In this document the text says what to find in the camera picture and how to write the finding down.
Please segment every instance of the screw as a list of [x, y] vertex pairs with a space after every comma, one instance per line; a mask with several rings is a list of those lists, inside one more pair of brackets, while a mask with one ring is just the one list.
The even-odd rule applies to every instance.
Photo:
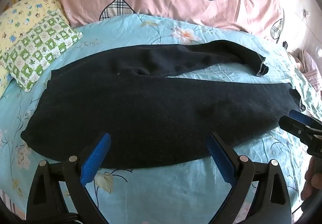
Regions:
[[75, 162], [77, 160], [77, 156], [70, 156], [69, 161], [70, 162]]
[[271, 163], [273, 166], [277, 166], [279, 164], [276, 160], [272, 160]]
[[46, 165], [46, 163], [47, 163], [46, 161], [40, 161], [39, 162], [39, 166], [42, 166], [43, 167], [44, 165]]
[[245, 156], [245, 155], [241, 155], [239, 158], [240, 158], [240, 160], [241, 160], [242, 162], [247, 162], [247, 161], [248, 161], [248, 157], [247, 157], [247, 156]]

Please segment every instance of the bed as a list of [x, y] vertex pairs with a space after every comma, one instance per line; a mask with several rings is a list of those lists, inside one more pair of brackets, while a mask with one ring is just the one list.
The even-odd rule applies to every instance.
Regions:
[[[180, 77], [255, 84], [291, 83], [300, 93], [306, 109], [317, 118], [322, 118], [318, 95], [306, 78], [295, 69], [295, 64], [285, 49], [275, 43], [276, 39], [268, 41], [246, 32], [200, 24], [135, 12], [103, 18], [77, 28], [78, 32], [83, 33], [83, 37], [44, 71], [30, 92], [24, 92], [12, 81], [0, 99], [0, 160], [4, 162], [0, 166], [0, 189], [23, 212], [26, 211], [34, 172], [39, 161], [46, 158], [31, 150], [20, 138], [20, 134], [37, 108], [51, 71], [109, 49], [140, 44], [197, 44], [218, 39], [230, 40], [266, 57], [265, 64], [269, 66], [269, 73], [259, 78], [251, 75], [248, 67], [229, 63]], [[300, 205], [299, 194], [304, 185], [304, 174], [310, 157], [299, 139], [276, 128], [260, 140], [237, 147], [236, 152], [249, 156], [253, 161], [279, 161], [287, 182], [292, 209]], [[230, 185], [224, 182], [211, 158], [152, 169], [102, 169], [95, 181], [86, 187], [110, 223], [130, 221], [144, 224], [194, 223], [196, 220], [207, 223], [230, 190]], [[245, 218], [255, 189], [256, 183], [253, 183], [236, 223]], [[62, 191], [68, 208], [75, 211], [64, 184]]]

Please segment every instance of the human hand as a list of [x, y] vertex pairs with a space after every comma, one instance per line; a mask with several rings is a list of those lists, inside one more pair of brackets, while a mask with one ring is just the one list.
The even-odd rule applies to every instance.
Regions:
[[309, 168], [305, 173], [305, 184], [303, 191], [301, 192], [301, 199], [306, 200], [313, 191], [313, 188], [322, 189], [322, 173], [313, 175], [314, 171], [314, 157], [311, 158]]

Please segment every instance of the green and white pillow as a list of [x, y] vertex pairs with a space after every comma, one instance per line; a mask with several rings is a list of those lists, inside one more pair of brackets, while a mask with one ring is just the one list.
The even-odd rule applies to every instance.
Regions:
[[2, 64], [25, 92], [29, 92], [41, 74], [83, 34], [75, 32], [57, 12], [51, 12], [0, 56]]

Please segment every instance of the black garment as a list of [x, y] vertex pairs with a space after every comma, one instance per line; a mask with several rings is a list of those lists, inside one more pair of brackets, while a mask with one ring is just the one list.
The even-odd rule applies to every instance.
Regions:
[[21, 136], [41, 155], [66, 160], [99, 132], [112, 138], [102, 167], [143, 168], [209, 156], [205, 137], [253, 140], [278, 126], [300, 96], [290, 84], [246, 84], [167, 78], [224, 62], [254, 74], [264, 58], [229, 41], [193, 46], [143, 45], [100, 52], [52, 71]]

